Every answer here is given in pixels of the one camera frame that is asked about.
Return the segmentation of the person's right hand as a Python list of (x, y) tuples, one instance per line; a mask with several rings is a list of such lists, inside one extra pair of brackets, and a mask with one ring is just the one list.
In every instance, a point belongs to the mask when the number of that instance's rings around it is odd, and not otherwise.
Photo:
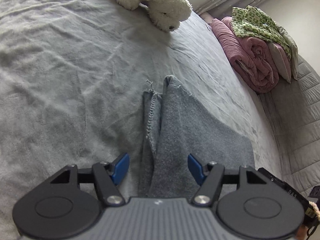
[(296, 234), (296, 239), (297, 240), (305, 240), (307, 237), (307, 231), (308, 231), (308, 227), (305, 225), (301, 225), (298, 229), (297, 234)]

